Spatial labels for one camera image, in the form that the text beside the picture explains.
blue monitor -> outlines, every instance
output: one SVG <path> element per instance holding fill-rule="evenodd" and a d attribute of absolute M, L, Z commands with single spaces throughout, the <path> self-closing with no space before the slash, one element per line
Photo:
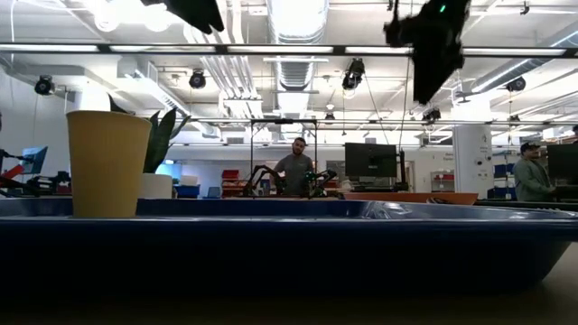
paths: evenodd
<path fill-rule="evenodd" d="M 38 148 L 26 148 L 22 150 L 22 156 L 30 161 L 20 161 L 20 164 L 24 167 L 22 174 L 24 175 L 34 175 L 39 174 L 42 171 L 42 166 L 44 165 L 44 158 L 46 157 L 46 152 L 48 147 L 38 147 Z"/>

gray t-shirt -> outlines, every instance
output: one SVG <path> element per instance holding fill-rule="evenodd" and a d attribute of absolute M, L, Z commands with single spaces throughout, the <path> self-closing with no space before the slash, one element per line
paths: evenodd
<path fill-rule="evenodd" d="M 305 173 L 313 171 L 313 161 L 304 154 L 289 154 L 275 166 L 276 172 L 285 172 L 287 187 L 284 194 L 301 195 Z"/>

paper cup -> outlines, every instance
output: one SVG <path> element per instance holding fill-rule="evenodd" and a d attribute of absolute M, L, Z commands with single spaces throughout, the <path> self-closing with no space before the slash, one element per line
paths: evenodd
<path fill-rule="evenodd" d="M 101 111 L 66 117 L 74 217 L 133 218 L 151 123 Z"/>

man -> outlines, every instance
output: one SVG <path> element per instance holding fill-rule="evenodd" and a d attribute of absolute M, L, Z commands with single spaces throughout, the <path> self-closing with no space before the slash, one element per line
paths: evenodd
<path fill-rule="evenodd" d="M 303 194 L 305 173 L 313 171 L 313 161 L 311 158 L 303 154 L 305 146 L 305 139 L 302 137 L 296 138 L 292 145 L 293 153 L 280 160 L 275 166 L 276 172 L 285 173 L 285 182 L 287 186 L 285 187 L 284 194 Z"/>
<path fill-rule="evenodd" d="M 514 166 L 518 201 L 552 201 L 554 187 L 550 185 L 544 167 L 536 161 L 540 158 L 539 149 L 540 146 L 533 143 L 525 143 L 520 146 L 522 158 Z"/>

baseball cap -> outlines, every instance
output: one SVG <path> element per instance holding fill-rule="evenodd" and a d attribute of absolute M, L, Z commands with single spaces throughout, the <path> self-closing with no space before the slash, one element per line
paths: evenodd
<path fill-rule="evenodd" d="M 533 142 L 527 142 L 525 144 L 520 145 L 520 152 L 524 153 L 524 151 L 526 151 L 526 150 L 537 149 L 539 147 L 540 147 L 540 144 L 533 143 Z"/>

